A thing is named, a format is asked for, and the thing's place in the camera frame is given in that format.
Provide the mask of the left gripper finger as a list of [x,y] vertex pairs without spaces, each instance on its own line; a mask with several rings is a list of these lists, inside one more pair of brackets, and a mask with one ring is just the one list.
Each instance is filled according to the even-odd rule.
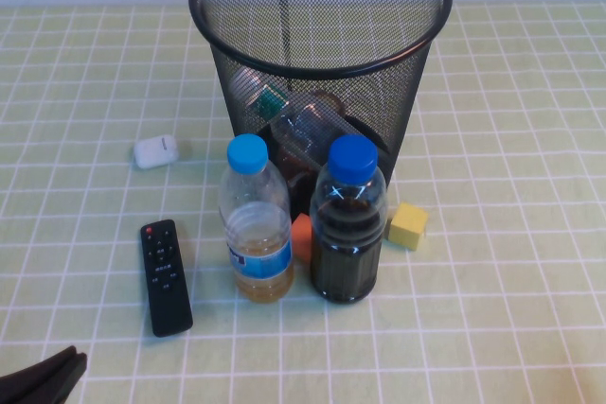
[[86,370],[87,356],[76,354],[46,383],[16,403],[63,403]]
[[1,402],[16,403],[46,383],[75,356],[76,348],[70,346],[46,360],[1,377]]

